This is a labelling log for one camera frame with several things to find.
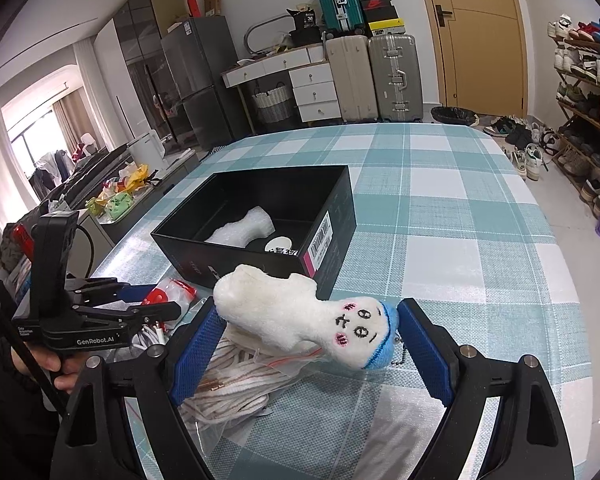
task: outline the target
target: white round object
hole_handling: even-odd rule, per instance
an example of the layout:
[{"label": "white round object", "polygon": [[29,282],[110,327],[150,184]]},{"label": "white round object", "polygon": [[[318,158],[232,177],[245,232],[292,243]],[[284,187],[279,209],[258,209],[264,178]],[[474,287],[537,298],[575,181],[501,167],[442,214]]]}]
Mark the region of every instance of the white round object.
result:
[{"label": "white round object", "polygon": [[272,253],[276,249],[287,249],[291,248],[291,239],[286,236],[279,236],[278,238],[273,238],[267,245],[265,245],[264,250],[267,253]]}]

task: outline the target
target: white plush toy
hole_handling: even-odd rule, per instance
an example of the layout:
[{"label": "white plush toy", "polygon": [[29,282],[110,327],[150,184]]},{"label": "white plush toy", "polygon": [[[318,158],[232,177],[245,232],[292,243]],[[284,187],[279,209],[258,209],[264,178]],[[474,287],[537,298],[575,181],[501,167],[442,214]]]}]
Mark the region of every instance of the white plush toy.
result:
[{"label": "white plush toy", "polygon": [[256,238],[266,238],[275,231],[271,217],[259,205],[249,209],[237,222],[229,222],[219,227],[205,240],[210,244],[246,247]]},{"label": "white plush toy", "polygon": [[[394,355],[398,311],[375,298],[321,301],[311,278],[272,278],[240,265],[216,283],[218,314],[266,348],[305,352],[308,342],[351,368],[382,368]],[[229,325],[228,331],[240,333]]]}]

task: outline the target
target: refrigerator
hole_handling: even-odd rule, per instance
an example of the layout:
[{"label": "refrigerator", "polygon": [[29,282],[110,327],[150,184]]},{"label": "refrigerator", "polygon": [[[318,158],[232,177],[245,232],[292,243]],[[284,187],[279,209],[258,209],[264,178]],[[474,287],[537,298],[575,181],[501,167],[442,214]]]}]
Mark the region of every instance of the refrigerator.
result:
[{"label": "refrigerator", "polygon": [[251,135],[237,89],[222,81],[238,61],[224,16],[189,18],[162,38],[162,49],[203,150]]}]

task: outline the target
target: silver bolt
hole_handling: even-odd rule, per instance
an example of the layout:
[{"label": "silver bolt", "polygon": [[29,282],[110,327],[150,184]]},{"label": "silver bolt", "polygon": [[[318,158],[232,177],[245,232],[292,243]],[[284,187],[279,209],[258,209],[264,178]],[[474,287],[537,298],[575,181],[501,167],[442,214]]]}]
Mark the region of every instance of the silver bolt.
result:
[{"label": "silver bolt", "polygon": [[160,357],[164,353],[164,345],[151,345],[146,349],[149,357]]},{"label": "silver bolt", "polygon": [[460,347],[460,353],[464,357],[468,357],[469,359],[471,359],[472,357],[476,357],[478,355],[478,351],[471,345],[462,345]]},{"label": "silver bolt", "polygon": [[95,368],[100,364],[100,361],[101,359],[99,355],[92,355],[87,359],[87,368]]},{"label": "silver bolt", "polygon": [[538,361],[538,358],[536,358],[536,356],[533,355],[525,355],[525,365],[527,365],[529,368],[536,368],[539,364],[540,361]]}]

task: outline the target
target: human hand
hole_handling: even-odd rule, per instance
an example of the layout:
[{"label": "human hand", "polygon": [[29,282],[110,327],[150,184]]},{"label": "human hand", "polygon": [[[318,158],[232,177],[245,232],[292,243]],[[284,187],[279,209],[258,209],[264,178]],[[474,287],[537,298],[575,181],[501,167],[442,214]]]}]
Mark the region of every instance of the human hand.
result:
[{"label": "human hand", "polygon": [[[58,372],[62,367],[63,375],[56,377],[54,386],[58,390],[62,390],[70,394],[74,389],[75,381],[78,380],[78,373],[80,373],[84,362],[89,358],[89,354],[86,352],[74,354],[61,363],[58,355],[48,348],[29,344],[27,344],[27,347],[41,368],[49,370],[50,372]],[[13,348],[11,349],[11,360],[13,360],[13,365],[16,367],[17,371],[30,377],[31,374],[29,369],[24,362],[22,362],[22,359],[20,359],[20,356]]]}]

